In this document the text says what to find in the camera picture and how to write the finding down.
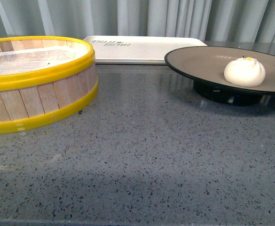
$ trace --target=curtain fold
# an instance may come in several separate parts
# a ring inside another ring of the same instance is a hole
[[[275,43],[275,0],[0,0],[0,37],[23,35]]]

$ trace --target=yellow rim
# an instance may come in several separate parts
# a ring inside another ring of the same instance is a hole
[[[21,119],[15,121],[5,121],[0,122],[0,134],[4,133],[15,133],[21,132],[28,129],[35,129],[38,127],[42,127],[53,122],[62,120],[80,110],[82,110],[85,106],[87,106],[96,96],[98,92],[98,79],[96,85],[93,90],[89,92],[86,96],[82,97],[78,101],[63,107],[59,110],[38,115],[28,119]]]
[[[59,79],[66,78],[70,75],[76,74],[80,71],[88,68],[95,59],[94,49],[92,45],[84,40],[67,38],[67,37],[58,37],[58,36],[25,36],[25,37],[12,37],[12,38],[2,38],[0,42],[3,41],[13,41],[13,40],[66,40],[73,41],[84,44],[88,46],[88,53],[76,60],[71,62],[35,70],[25,73],[15,73],[9,75],[0,75],[0,91],[10,90],[10,89],[19,89],[30,86],[36,86]]]

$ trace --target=terrazzo surface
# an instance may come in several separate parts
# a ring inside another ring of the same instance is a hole
[[[215,103],[167,66],[97,74],[82,114],[0,135],[0,225],[275,225],[275,97]]]

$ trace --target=bamboo steamer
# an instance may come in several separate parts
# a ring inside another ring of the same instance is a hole
[[[34,58],[35,52],[40,60]],[[60,52],[66,57],[60,62],[53,54],[52,64],[47,60],[52,52],[58,53],[57,58]],[[2,55],[8,61],[1,60]],[[24,63],[18,59],[22,55]],[[92,45],[83,40],[56,36],[0,39],[0,71],[12,71],[0,74],[0,134],[45,126],[83,109],[98,92],[94,59]]]

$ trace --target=steamed bun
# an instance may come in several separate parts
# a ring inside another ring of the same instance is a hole
[[[257,59],[247,57],[229,62],[224,75],[227,81],[237,86],[256,87],[265,79],[266,70]]]

